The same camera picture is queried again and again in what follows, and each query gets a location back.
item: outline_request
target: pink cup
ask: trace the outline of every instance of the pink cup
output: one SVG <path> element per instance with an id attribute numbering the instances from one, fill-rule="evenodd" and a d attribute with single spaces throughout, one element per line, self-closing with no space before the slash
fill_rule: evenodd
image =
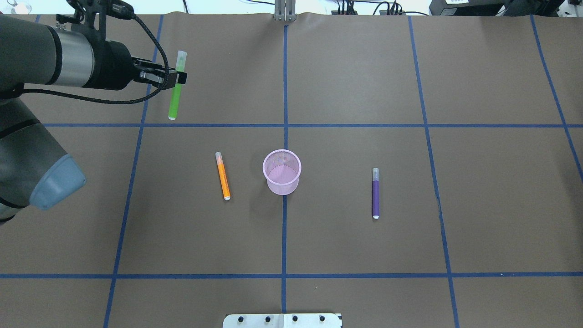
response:
<path id="1" fill-rule="evenodd" d="M 278 195 L 291 194 L 300 181 L 301 162 L 296 154 L 278 149 L 263 161 L 263 175 L 269 189 Z"/>

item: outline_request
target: white metal bracket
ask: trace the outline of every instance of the white metal bracket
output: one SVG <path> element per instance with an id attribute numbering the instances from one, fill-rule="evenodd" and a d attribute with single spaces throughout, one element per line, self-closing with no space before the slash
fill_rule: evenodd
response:
<path id="1" fill-rule="evenodd" d="M 342 328 L 336 313 L 228 315 L 223 328 Z"/>
<path id="2" fill-rule="evenodd" d="M 275 20 L 293 22 L 296 20 L 296 0 L 275 0 Z"/>

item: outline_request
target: orange marker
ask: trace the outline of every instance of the orange marker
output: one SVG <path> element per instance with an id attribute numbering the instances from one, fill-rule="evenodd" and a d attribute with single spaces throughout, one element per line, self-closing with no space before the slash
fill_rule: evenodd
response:
<path id="1" fill-rule="evenodd" d="M 217 159 L 217 167 L 219 168 L 220 186 L 223 188 L 223 198 L 224 200 L 229 200 L 231 199 L 231 191 L 227 182 L 227 173 L 224 171 L 223 155 L 220 152 L 216 152 L 215 157 Z"/>

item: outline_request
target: cup rim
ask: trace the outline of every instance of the cup rim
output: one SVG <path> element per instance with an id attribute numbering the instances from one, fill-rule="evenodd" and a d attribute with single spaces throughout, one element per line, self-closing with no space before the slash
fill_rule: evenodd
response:
<path id="1" fill-rule="evenodd" d="M 265 163 L 267 163 L 267 159 L 268 159 L 268 158 L 269 158 L 271 155 L 273 155 L 274 153 L 277 153 L 277 152 L 286 152 L 286 153 L 289 153 L 289 154 L 291 154 L 292 156 L 294 156 L 294 157 L 296 158 L 296 160 L 297 160 L 297 163 L 298 163 L 299 169 L 298 169 L 298 172 L 297 172 L 297 174 L 296 174 L 296 177 L 295 177 L 295 178 L 293 178 L 293 180 L 291 180 L 290 182 L 287 182 L 287 183 L 277 183 L 277 182 L 275 182 L 275 181 L 271 180 L 271 179 L 270 179 L 270 178 L 267 176 L 267 173 L 265 172 Z M 269 183 L 273 183 L 274 185 L 276 185 L 276 186 L 280 186 L 280 187 L 289 186 L 290 184 L 292 184 L 292 183 L 296 182 L 296 180 L 298 180 L 298 179 L 300 178 L 300 174 L 301 174 L 301 161 L 300 161 L 300 158 L 299 158 L 299 157 L 298 157 L 298 156 L 297 156 L 297 155 L 296 155 L 294 152 L 292 152 L 292 151 L 289 151 L 289 150 L 287 150 L 287 149 L 277 149 L 277 150 L 275 150 L 275 151 L 272 151 L 271 153 L 269 153 L 269 155 L 267 155 L 267 156 L 265 157 L 265 159 L 263 160 L 263 165 L 261 166 L 261 170 L 263 171 L 263 176 L 264 176 L 264 177 L 267 179 L 267 181 L 268 181 Z"/>

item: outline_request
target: blue joint cap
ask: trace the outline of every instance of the blue joint cap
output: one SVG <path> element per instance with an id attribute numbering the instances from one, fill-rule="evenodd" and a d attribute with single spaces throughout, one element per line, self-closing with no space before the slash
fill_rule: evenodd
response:
<path id="1" fill-rule="evenodd" d="M 48 210 L 85 185 L 85 175 L 71 155 L 56 161 L 30 195 L 30 204 Z"/>

